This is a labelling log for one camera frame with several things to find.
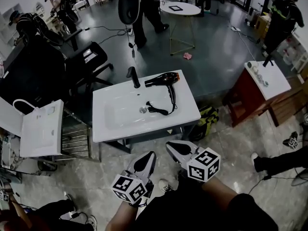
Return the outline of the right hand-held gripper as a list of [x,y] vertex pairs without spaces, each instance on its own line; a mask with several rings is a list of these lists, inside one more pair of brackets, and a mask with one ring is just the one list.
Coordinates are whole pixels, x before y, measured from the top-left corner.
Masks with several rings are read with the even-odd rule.
[[166,150],[184,166],[189,178],[207,182],[219,172],[221,156],[209,147],[198,148],[190,141],[172,140],[166,142]]

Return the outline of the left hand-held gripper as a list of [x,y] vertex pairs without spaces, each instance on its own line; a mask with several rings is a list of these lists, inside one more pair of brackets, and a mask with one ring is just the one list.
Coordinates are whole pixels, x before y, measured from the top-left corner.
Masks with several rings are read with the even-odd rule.
[[154,185],[149,177],[154,172],[156,153],[150,151],[132,160],[126,170],[117,174],[111,189],[116,197],[128,203],[150,198]]

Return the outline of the white sink basin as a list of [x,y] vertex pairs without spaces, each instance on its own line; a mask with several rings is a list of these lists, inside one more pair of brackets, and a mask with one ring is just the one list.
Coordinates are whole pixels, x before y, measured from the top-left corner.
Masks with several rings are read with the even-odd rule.
[[134,88],[131,80],[93,92],[92,133],[94,142],[109,141],[169,128],[201,118],[198,107],[181,70],[180,80],[173,84],[177,109],[168,116],[159,113],[139,112],[146,102],[168,112],[172,104],[166,86],[145,87],[145,81],[154,76],[139,79],[140,87]]

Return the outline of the black hair dryer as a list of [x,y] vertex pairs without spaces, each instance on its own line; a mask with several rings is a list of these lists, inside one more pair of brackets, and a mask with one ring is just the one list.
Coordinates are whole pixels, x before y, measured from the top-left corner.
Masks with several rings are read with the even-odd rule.
[[168,112],[164,109],[158,109],[151,105],[149,101],[146,102],[147,109],[150,113],[159,113],[164,116],[170,115],[177,109],[176,105],[176,95],[173,88],[173,84],[178,82],[180,80],[179,74],[176,72],[167,72],[163,73],[155,78],[152,78],[150,80],[145,81],[145,87],[151,87],[151,86],[166,86],[168,89],[169,97],[172,104],[172,110],[171,112]]

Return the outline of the person's right forearm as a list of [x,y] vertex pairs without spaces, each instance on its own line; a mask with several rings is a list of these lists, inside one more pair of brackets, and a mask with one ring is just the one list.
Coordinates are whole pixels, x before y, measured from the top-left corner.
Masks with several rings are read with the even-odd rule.
[[209,181],[203,183],[202,189],[213,199],[220,210],[223,211],[228,208],[231,200],[238,195],[237,192],[216,177],[212,177]]

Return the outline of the person's left forearm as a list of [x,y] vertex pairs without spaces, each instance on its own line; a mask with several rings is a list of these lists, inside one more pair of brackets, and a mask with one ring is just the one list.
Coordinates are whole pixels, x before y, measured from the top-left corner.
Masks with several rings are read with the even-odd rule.
[[145,201],[142,198],[134,204],[123,201],[107,224],[105,231],[131,231],[136,220],[138,209],[144,205]]

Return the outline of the dark metal basin stand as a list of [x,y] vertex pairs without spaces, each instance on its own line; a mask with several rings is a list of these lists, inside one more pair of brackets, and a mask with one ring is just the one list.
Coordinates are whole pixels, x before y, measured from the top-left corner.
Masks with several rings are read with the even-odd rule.
[[120,151],[130,154],[131,148],[127,147],[127,145],[131,145],[131,144],[135,144],[139,142],[145,142],[145,141],[160,139],[164,137],[170,137],[170,136],[174,136],[178,134],[181,134],[182,140],[188,140],[189,134],[191,133],[191,131],[193,130],[193,128],[196,126],[197,123],[198,123],[197,121],[193,121],[193,122],[184,123],[184,124],[169,127],[169,128],[158,129],[155,131],[150,131],[150,132],[146,132],[146,133],[142,133],[138,135],[123,137],[119,139],[112,139],[109,141],[103,141],[103,143],[113,148],[116,148]]

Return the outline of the white sneaker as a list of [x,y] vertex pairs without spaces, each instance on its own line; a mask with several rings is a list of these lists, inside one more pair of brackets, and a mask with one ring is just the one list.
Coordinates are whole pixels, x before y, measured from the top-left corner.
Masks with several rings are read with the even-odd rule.
[[167,193],[173,191],[173,187],[170,185],[169,181],[166,179],[160,179],[158,182],[158,186],[163,193]]
[[97,231],[97,220],[93,215],[88,217],[86,224],[91,225],[92,231]]

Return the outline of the yellow-green backpack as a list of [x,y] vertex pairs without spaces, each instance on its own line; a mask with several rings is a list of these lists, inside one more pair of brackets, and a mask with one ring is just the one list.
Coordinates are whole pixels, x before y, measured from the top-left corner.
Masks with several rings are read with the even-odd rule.
[[210,131],[211,126],[219,121],[218,112],[219,109],[212,106],[206,105],[199,109],[201,118],[197,125],[194,126],[193,130],[189,135],[190,141],[200,141],[206,137]]

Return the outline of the person's black clothing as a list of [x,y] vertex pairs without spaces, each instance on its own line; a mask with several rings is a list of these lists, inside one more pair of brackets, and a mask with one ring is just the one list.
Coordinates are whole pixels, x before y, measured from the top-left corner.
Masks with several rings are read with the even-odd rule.
[[178,182],[176,190],[148,204],[132,231],[279,231],[249,194],[238,194],[223,211],[185,170],[179,171]]

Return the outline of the black faucet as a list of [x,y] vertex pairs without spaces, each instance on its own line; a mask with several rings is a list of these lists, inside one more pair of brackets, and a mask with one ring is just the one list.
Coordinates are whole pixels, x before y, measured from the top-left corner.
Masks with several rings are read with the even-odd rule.
[[264,61],[264,63],[262,64],[264,67],[266,67],[267,65],[268,65],[268,63],[270,63],[270,65],[271,66],[274,66],[274,64],[273,64],[273,62],[272,62],[272,60],[271,60],[271,58],[272,58],[272,56],[269,54],[267,57],[266,57],[266,59],[265,59],[265,61]]
[[128,69],[126,77],[132,79],[134,88],[138,89],[141,86],[140,83],[139,83],[139,79],[138,79],[135,67],[131,66]]

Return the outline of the small white sink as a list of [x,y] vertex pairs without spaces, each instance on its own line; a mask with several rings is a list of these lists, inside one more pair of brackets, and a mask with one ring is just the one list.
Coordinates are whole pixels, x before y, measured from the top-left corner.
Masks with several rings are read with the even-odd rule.
[[52,102],[23,116],[20,156],[41,157],[61,154],[64,103]]

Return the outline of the wooden platform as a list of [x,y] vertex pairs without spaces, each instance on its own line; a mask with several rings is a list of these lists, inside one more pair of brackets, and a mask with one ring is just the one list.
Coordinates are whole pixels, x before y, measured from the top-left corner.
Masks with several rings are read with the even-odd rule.
[[308,75],[304,80],[300,78],[301,75],[288,77],[291,89],[279,95],[268,108],[276,127],[308,105]]

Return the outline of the black office chair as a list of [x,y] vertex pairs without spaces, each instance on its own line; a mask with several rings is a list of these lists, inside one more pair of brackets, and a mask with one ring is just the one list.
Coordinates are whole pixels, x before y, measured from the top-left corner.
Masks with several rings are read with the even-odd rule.
[[4,62],[4,76],[0,78],[0,97],[12,104],[24,99],[44,106],[61,99],[66,102],[77,89],[93,82],[107,86],[111,83],[97,76],[105,69],[107,54],[97,42],[90,42],[67,57],[42,36],[35,35],[25,45],[20,43]]

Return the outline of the round white table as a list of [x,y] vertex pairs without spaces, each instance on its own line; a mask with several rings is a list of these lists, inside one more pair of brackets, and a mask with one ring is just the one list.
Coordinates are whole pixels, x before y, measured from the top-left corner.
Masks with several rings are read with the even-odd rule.
[[[190,49],[195,49],[195,35],[192,26],[192,17],[200,13],[200,9],[192,4],[184,2],[174,2],[174,1],[161,1],[160,10],[169,15],[169,50],[170,55],[173,56],[177,53],[187,52]],[[183,19],[187,22],[188,32],[191,34],[191,42],[183,41],[179,38],[174,37],[178,25],[180,25],[180,20]],[[173,50],[172,46],[174,44],[185,45],[185,49]]]

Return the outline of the white curved faucet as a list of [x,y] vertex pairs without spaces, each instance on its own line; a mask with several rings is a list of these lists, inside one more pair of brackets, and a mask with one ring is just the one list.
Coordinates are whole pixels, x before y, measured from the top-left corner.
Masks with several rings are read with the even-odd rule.
[[37,107],[33,106],[32,104],[30,104],[28,101],[26,101],[26,100],[24,100],[24,99],[16,99],[16,100],[13,101],[13,108],[14,108],[14,110],[17,111],[21,116],[24,116],[24,113],[21,112],[19,109],[17,109],[17,108],[15,107],[15,104],[16,104],[17,102],[25,103],[25,104],[27,104],[28,106],[30,106],[31,108],[33,108],[33,110],[37,110],[37,109],[38,109]]

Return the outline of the cardboard box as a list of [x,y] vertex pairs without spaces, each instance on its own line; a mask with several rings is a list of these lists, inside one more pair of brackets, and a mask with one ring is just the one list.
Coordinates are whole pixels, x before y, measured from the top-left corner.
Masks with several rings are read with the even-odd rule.
[[270,15],[258,16],[255,24],[255,33],[258,39],[264,40],[271,22]]

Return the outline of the black curved panel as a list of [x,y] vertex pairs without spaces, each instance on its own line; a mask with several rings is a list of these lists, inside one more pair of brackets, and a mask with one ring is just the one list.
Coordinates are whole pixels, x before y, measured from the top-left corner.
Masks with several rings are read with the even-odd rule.
[[140,12],[141,0],[119,0],[118,15],[121,22],[125,25],[134,24]]

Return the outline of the white low shelf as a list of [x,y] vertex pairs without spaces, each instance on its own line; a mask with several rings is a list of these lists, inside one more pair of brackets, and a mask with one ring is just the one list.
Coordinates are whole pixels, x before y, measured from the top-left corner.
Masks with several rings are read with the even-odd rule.
[[298,74],[308,64],[308,46],[304,45],[295,30],[278,46],[277,53],[291,71],[295,70]]

